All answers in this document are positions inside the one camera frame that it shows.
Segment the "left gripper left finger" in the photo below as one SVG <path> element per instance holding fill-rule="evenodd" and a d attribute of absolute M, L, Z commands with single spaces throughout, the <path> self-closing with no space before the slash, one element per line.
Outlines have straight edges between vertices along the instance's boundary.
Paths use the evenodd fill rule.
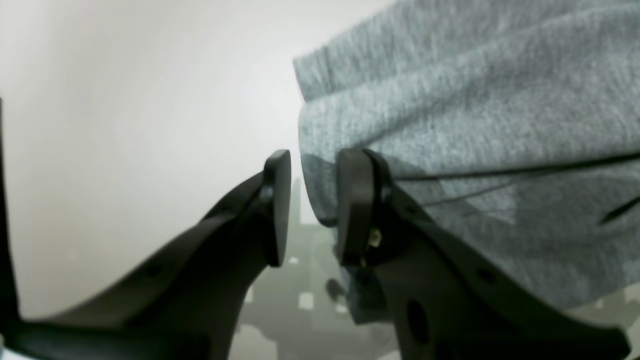
<path fill-rule="evenodd" d="M 195 225 L 99 294 L 40 320 L 23 319 L 1 195 L 1 358 L 226 360 L 246 294 L 283 264 L 291 154 L 234 187 Z"/>

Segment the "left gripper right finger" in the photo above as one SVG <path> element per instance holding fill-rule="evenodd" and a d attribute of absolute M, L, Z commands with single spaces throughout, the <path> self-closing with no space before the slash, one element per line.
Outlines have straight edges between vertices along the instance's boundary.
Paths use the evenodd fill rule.
<path fill-rule="evenodd" d="M 403 360 L 624 360 L 629 340 L 543 303 L 440 228 L 370 149 L 336 159 L 342 266 L 372 272 Z"/>

